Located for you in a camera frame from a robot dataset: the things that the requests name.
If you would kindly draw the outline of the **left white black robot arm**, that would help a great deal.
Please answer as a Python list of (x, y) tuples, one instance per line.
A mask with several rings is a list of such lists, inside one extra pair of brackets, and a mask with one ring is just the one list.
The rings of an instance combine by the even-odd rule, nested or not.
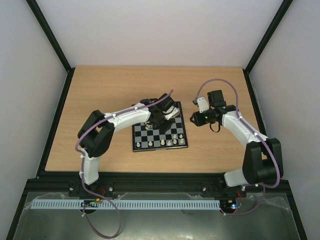
[(109, 149), (115, 133), (135, 124), (145, 123), (164, 134), (179, 113), (171, 93), (164, 93), (160, 98), (143, 99), (119, 111), (93, 111), (79, 130), (75, 144), (75, 150), (81, 154), (79, 176), (82, 182), (91, 185), (99, 179), (101, 156)]

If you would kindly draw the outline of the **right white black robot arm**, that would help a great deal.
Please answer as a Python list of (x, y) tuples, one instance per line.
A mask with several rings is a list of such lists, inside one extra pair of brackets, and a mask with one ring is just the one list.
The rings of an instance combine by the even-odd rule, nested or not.
[(242, 167), (224, 173), (224, 180), (218, 183), (218, 191), (229, 196), (236, 186), (262, 185), (275, 188), (283, 176), (281, 143), (268, 138), (246, 121), (236, 105), (227, 105), (221, 90), (211, 91), (208, 99), (196, 96), (194, 112), (190, 121), (196, 126), (218, 123), (229, 130), (245, 148)]

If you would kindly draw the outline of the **black grey chessboard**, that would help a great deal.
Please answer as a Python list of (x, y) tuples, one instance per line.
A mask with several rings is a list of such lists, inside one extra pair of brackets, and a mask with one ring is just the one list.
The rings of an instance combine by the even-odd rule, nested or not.
[[(133, 152), (183, 149), (189, 147), (181, 102), (178, 101), (176, 106), (179, 108), (179, 115), (173, 119), (171, 128), (165, 134), (160, 134), (156, 127), (147, 128), (143, 122), (132, 126)], [(161, 140), (165, 140), (165, 145), (161, 145)], [(148, 145), (149, 141), (153, 143), (153, 146)], [(141, 145), (139, 148), (136, 147), (137, 142)]]

